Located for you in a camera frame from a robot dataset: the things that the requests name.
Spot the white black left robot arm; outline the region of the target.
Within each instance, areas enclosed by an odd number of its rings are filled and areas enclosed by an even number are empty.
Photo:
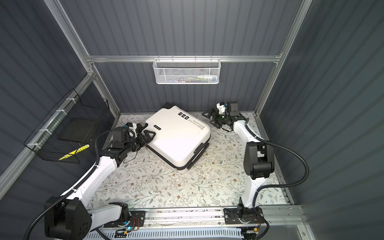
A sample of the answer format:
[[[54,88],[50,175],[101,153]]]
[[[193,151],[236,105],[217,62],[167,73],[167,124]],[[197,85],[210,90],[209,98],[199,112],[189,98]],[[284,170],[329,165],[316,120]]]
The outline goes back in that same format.
[[[131,152],[138,152],[156,136],[147,125],[128,123],[109,130],[112,140],[103,150],[96,149],[92,167],[60,197],[50,198],[45,205],[45,235],[61,240],[82,240],[89,232],[105,224],[126,227],[131,223],[127,204],[113,202],[106,207],[87,210],[92,195],[104,180],[124,162]]]

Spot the white hard-shell suitcase black lining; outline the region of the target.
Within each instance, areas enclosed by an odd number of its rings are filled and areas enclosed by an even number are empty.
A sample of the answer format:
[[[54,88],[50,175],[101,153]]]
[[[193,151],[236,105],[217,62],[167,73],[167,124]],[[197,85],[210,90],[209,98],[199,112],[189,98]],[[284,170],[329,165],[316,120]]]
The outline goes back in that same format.
[[[187,172],[209,146],[209,125],[178,106],[166,103],[146,124],[146,130],[156,133],[149,150],[180,173]]]

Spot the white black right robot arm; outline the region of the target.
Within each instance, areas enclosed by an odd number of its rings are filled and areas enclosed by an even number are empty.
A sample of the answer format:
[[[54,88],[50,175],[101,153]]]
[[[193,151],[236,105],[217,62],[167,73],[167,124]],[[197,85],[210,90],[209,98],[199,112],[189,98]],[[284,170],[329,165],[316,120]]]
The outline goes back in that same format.
[[[248,178],[244,193],[240,197],[237,214],[241,221],[247,222],[251,216],[256,218],[259,188],[275,170],[272,160],[273,147],[267,146],[249,126],[249,119],[240,113],[237,102],[217,103],[216,107],[203,112],[202,116],[209,119],[210,124],[217,129],[228,126],[228,131],[235,132],[246,144],[243,166]]]

